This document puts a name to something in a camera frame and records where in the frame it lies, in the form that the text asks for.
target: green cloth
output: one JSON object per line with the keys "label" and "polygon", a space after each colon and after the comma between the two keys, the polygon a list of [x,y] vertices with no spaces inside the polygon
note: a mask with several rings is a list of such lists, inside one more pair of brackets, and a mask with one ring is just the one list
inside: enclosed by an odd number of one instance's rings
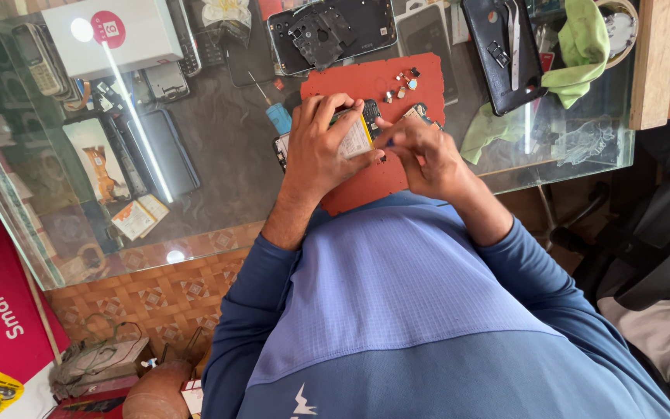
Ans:
{"label": "green cloth", "polygon": [[[566,68],[547,71],[542,86],[557,93],[568,109],[588,93],[591,81],[604,72],[609,58],[609,35],[604,17],[593,0],[566,0],[567,22],[558,33]],[[520,107],[503,117],[493,115],[490,103],[482,105],[467,129],[460,154],[477,164],[482,148],[495,139],[516,142],[524,135],[526,110]]]}
{"label": "green cloth", "polygon": [[524,135],[526,107],[512,110],[502,117],[493,114],[490,102],[482,105],[467,129],[459,154],[472,164],[477,164],[482,148],[494,139],[516,142]]}
{"label": "green cloth", "polygon": [[604,17],[593,0],[566,0],[567,22],[558,33],[566,68],[542,76],[542,86],[557,93],[568,109],[588,93],[609,58],[609,35]]}

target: red repair mat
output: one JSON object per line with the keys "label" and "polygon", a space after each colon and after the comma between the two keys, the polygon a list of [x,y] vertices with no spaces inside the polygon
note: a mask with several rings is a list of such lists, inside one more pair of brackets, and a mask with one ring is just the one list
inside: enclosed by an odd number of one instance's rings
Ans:
{"label": "red repair mat", "polygon": [[[387,91],[394,90],[397,93],[400,86],[405,86],[404,79],[398,81],[397,75],[409,73],[413,67],[421,73],[418,87],[406,90],[402,99],[397,99],[395,95],[392,103],[385,103],[383,100]],[[309,80],[302,83],[302,99],[340,92],[348,93],[353,99],[376,100],[386,121],[396,122],[414,104],[423,102],[431,121],[444,123],[441,58],[431,52],[312,71]],[[403,189],[407,189],[407,179],[400,159],[387,151],[386,162],[376,161],[340,184],[322,198],[321,207],[330,215],[335,215]]]}

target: phone back cover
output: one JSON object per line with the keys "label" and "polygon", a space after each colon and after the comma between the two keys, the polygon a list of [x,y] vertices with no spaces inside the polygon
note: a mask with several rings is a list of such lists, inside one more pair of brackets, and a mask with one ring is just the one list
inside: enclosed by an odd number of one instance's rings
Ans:
{"label": "phone back cover", "polygon": [[[514,0],[508,0],[511,9]],[[513,109],[520,107],[547,93],[542,83],[542,62],[539,58],[537,43],[532,33],[532,25],[528,20],[526,3],[515,0],[519,14],[519,88],[511,90],[511,63],[501,68],[498,62],[488,52],[489,45],[498,43],[500,48],[510,57],[512,52],[508,44],[508,9],[505,2],[499,0],[464,0],[461,8],[464,9],[467,24],[470,27],[472,40],[477,46],[482,70],[485,72],[485,81],[490,91],[490,103],[493,113],[503,116]],[[490,21],[491,13],[497,14],[495,22]]]}

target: white box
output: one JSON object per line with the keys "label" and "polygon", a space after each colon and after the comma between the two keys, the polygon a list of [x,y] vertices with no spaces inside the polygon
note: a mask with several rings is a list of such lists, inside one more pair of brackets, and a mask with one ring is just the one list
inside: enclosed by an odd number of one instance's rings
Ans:
{"label": "white box", "polygon": [[165,0],[84,0],[42,11],[66,73],[92,80],[182,58]]}

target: sim tray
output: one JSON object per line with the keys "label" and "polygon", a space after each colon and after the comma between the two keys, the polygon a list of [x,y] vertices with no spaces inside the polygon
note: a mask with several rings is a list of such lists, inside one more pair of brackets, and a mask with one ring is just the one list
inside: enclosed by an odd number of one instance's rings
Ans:
{"label": "sim tray", "polygon": [[509,58],[508,54],[506,54],[506,52],[503,51],[503,48],[500,48],[500,45],[498,45],[497,42],[495,41],[491,42],[488,45],[487,50],[490,53],[490,56],[493,59],[495,59],[495,62],[498,63],[501,69],[505,69],[508,63],[511,62],[511,58]]}

